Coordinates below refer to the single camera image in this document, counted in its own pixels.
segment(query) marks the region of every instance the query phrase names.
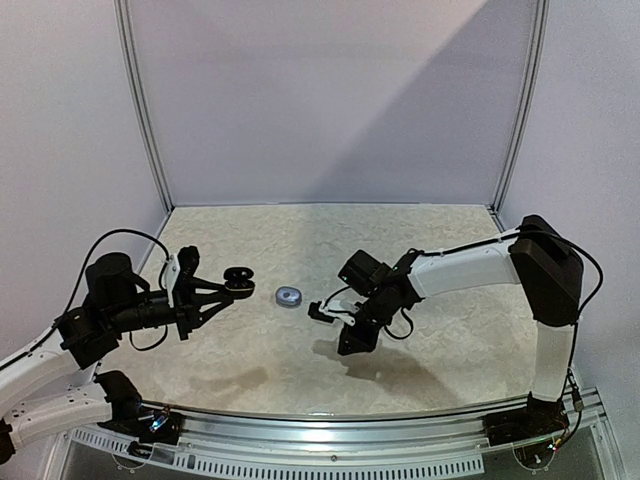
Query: white wall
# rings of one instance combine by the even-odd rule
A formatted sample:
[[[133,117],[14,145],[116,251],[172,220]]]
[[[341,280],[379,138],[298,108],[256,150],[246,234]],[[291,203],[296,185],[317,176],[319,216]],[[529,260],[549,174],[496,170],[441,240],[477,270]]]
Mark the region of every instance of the white wall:
[[[178,205],[490,203],[535,0],[139,0]]]
[[[113,2],[5,1],[1,10],[0,358],[61,313],[100,234],[156,233],[164,218]],[[116,248],[139,262],[146,242],[105,246]],[[43,445],[0,467],[0,478],[37,478]]]
[[[503,219],[536,212],[601,262],[577,366],[598,386],[629,478],[640,478],[640,3],[551,2]],[[594,276],[589,277],[589,288]]]

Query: gray oval object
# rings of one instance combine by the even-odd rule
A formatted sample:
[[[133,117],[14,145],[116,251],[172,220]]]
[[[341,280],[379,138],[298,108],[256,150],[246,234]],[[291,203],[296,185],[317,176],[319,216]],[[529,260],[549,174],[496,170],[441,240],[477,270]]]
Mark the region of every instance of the gray oval object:
[[[293,287],[280,287],[276,291],[276,303],[286,308],[298,307],[302,303],[302,292]]]

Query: table surface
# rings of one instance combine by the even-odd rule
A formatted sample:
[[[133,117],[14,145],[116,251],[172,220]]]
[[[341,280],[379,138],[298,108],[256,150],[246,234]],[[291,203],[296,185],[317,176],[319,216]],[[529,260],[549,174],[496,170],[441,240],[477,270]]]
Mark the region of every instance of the table surface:
[[[175,327],[149,352],[128,344],[101,371],[119,369],[147,400],[261,414],[389,414],[433,411],[526,394],[533,379],[535,322],[520,286],[450,292],[417,304],[404,341],[380,335],[373,353],[340,357],[340,326],[312,321],[310,301],[344,286],[337,273],[358,249],[394,264],[408,248],[451,247],[497,233],[483,206],[266,205],[176,209],[161,240],[196,245],[197,276],[214,282],[230,266],[255,271],[256,291],[180,342]],[[143,276],[155,284],[162,254]],[[288,285],[303,304],[285,309]],[[402,318],[391,329],[406,332]],[[161,330],[136,332],[136,345]]]

